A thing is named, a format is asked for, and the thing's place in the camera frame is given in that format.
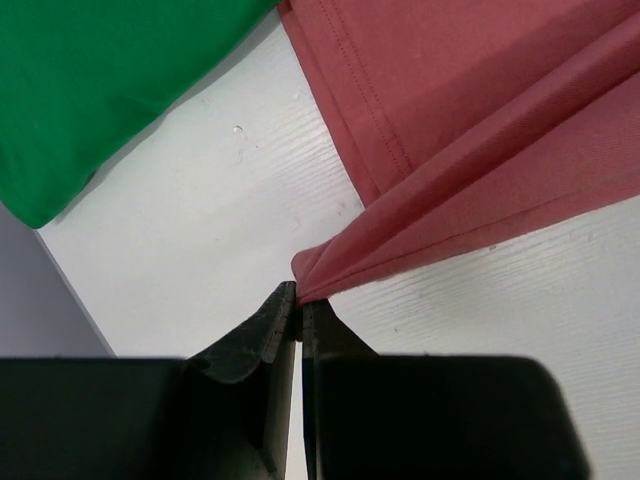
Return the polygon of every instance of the green fabric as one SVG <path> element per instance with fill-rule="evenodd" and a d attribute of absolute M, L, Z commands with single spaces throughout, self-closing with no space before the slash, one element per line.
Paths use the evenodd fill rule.
<path fill-rule="evenodd" d="M 39 228 L 276 0 L 0 0 L 0 200 Z"/>

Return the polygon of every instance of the folded red cloth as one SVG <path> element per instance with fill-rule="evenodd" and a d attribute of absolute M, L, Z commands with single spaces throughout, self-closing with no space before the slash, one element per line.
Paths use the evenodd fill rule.
<path fill-rule="evenodd" d="M 640 194 L 639 0 L 290 0 L 365 212 L 299 253 L 300 301 Z"/>

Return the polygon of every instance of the table surface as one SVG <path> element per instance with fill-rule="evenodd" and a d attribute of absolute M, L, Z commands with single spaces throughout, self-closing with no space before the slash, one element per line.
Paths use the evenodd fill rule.
<path fill-rule="evenodd" d="M 39 234 L 115 353 L 189 356 L 362 209 L 272 13 Z M 640 474 L 640 197 L 332 303 L 381 352 L 540 359 L 598 478 Z"/>

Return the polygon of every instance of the cloth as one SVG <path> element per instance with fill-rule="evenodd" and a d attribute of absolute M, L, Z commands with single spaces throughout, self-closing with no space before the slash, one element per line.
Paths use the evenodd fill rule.
<path fill-rule="evenodd" d="M 640 0 L 289 0 L 366 209 L 296 255 L 302 303 L 640 193 Z"/>
<path fill-rule="evenodd" d="M 2 0 L 0 200 L 38 228 L 276 0 Z"/>

